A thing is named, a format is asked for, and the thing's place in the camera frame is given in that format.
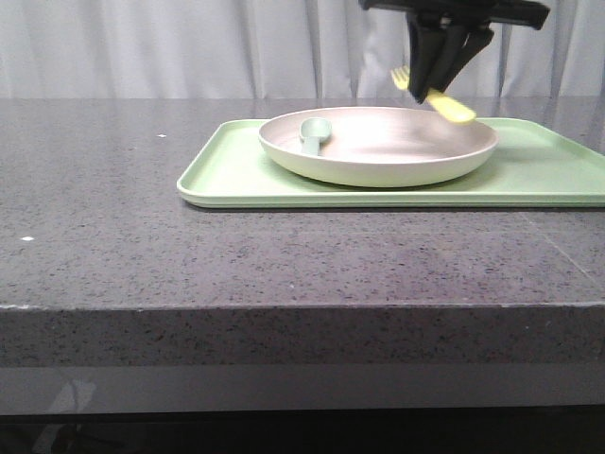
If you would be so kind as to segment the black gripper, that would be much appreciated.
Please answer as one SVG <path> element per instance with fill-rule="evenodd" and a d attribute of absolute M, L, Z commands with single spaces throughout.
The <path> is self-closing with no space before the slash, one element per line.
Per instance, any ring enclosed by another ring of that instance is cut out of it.
<path fill-rule="evenodd" d="M 464 24 L 500 23 L 529 26 L 539 30 L 550 8 L 535 1 L 359 1 L 368 9 L 390 9 L 418 13 L 429 19 L 447 18 Z M 430 89 L 445 91 L 458 73 L 493 39 L 488 27 L 466 29 L 462 24 L 442 26 L 408 18 L 410 73 L 408 91 L 424 103 Z"/>

